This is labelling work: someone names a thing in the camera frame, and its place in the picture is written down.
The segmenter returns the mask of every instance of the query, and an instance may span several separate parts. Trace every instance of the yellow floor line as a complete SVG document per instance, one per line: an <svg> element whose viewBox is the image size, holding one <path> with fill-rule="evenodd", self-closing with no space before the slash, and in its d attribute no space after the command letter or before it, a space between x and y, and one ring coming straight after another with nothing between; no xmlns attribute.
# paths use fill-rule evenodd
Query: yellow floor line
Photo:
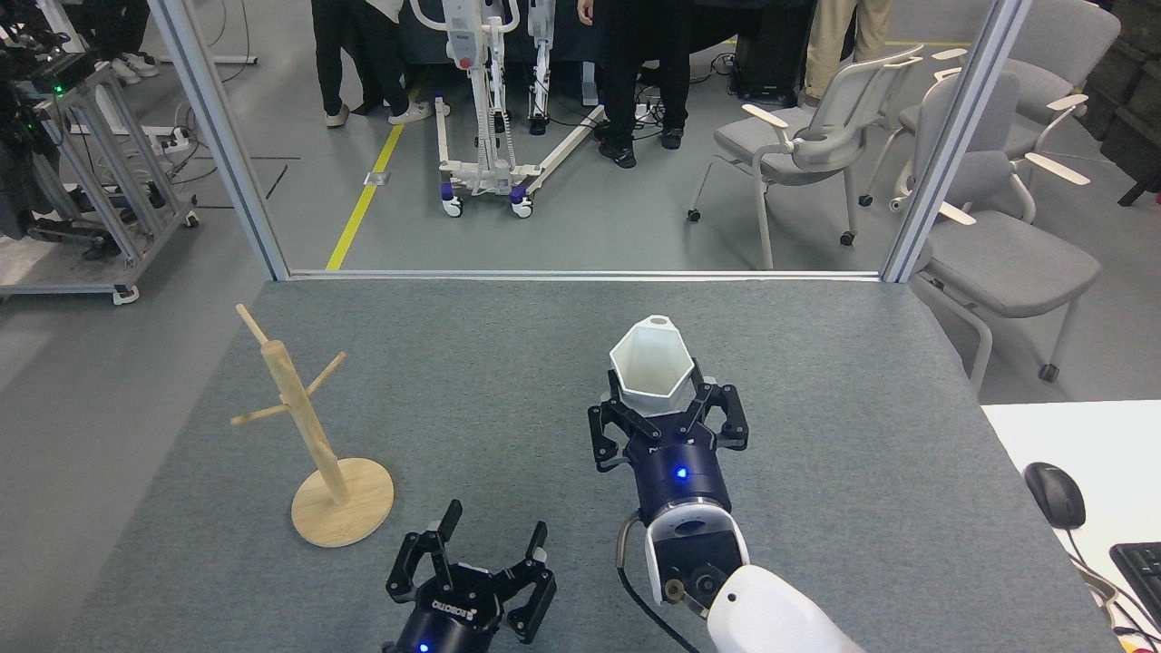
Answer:
<svg viewBox="0 0 1161 653"><path fill-rule="evenodd" d="M418 96L419 88L417 87L411 93L411 101L414 102ZM387 143L383 143L383 149L378 152L378 158L375 159L375 167L372 168L372 172L383 172L387 168L387 164L391 160L391 153L395 152L395 145L399 142L399 135L403 134L404 127L403 124L397 124L391 128L391 134L387 136ZM362 224L362 218L367 215L367 209L370 207L370 201L375 198L377 188L378 186L363 186L363 192L359 195L359 201L355 202L354 210L351 211L351 218L347 220L347 225L342 229L342 235L339 236L339 242L334 245L334 251L331 252L331 260L326 261L326 270L342 268L342 261L347 258L351 243L354 242L355 234L359 232L359 225Z"/></svg>

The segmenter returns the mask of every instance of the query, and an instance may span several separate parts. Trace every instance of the black equipment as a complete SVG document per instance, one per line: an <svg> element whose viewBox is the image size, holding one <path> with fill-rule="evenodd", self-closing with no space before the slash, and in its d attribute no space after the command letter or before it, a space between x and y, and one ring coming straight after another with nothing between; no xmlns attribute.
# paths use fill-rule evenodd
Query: black equipment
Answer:
<svg viewBox="0 0 1161 653"><path fill-rule="evenodd" d="M1118 544L1109 554L1154 624L1161 623L1161 541Z"/></svg>
<svg viewBox="0 0 1161 653"><path fill-rule="evenodd" d="M522 644L531 644L556 594L556 577L545 566L548 526L536 523L524 560L491 574L485 569L448 564L447 543L460 522L463 507L452 500L435 530L411 532L387 579L387 593L396 603L414 602L399 639L383 645L383 653L486 653L504 617L504 602L534 586L532 596L507 615L507 625ZM435 575L418 588L416 567L431 554Z"/></svg>

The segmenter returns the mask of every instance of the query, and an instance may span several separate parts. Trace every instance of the hexagonal cup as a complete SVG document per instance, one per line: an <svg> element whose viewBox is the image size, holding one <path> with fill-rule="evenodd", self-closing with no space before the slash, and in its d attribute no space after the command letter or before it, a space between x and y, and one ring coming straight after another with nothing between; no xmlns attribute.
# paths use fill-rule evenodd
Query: hexagonal cup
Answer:
<svg viewBox="0 0 1161 653"><path fill-rule="evenodd" d="M625 403L644 416L683 409L682 389L693 359L682 333L664 315L637 322L608 352Z"/></svg>

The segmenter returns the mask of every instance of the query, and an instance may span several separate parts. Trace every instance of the wooden mug tree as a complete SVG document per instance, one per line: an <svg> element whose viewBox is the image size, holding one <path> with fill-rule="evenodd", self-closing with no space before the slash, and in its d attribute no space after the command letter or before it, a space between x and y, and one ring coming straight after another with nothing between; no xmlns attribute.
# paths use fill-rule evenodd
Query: wooden mug tree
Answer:
<svg viewBox="0 0 1161 653"><path fill-rule="evenodd" d="M317 546L346 546L369 536L383 523L395 503L391 475L382 465L366 458L339 460L331 451L323 425L318 422L310 395L346 359L339 352L310 386L303 387L290 354L281 340L272 340L258 326L246 307L237 304L238 314L250 326L261 346L262 359L279 388L282 403L230 419L237 426L280 412L289 412L307 443L307 451L318 471L307 478L290 504L290 518L307 541Z"/></svg>

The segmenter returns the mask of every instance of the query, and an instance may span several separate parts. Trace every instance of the person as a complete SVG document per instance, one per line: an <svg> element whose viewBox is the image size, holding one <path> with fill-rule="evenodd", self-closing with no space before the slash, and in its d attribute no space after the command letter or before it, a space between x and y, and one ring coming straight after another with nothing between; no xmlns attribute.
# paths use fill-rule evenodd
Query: person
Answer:
<svg viewBox="0 0 1161 653"><path fill-rule="evenodd" d="M854 60L868 62L882 56L890 22L892 0L819 0L806 49L803 103L817 107L827 87L838 73L843 40L856 16Z"/></svg>
<svg viewBox="0 0 1161 653"><path fill-rule="evenodd" d="M157 62L140 51L149 23L147 0L84 0L63 6L96 57L109 62L125 84L157 76Z"/></svg>
<svg viewBox="0 0 1161 653"><path fill-rule="evenodd" d="M591 27L600 20L607 26L604 73L605 116L607 122L593 132L600 142L600 153L616 165L629 168L637 164L633 152L633 128L636 123L636 79L647 58L644 44L659 52L661 100L665 107L661 144L666 150L682 146L685 121L690 114L685 102L690 95L690 31L692 0L601 0L594 13L594 0L577 0L580 23Z"/></svg>
<svg viewBox="0 0 1161 653"><path fill-rule="evenodd" d="M310 14L315 31L315 67L318 71L318 89L323 94L323 112L326 127L336 129L347 122L347 116L366 115L383 103L383 92L372 67L362 35L354 26L351 0L310 0ZM339 96L342 84L341 51L355 63L362 82L362 103L352 112Z"/></svg>

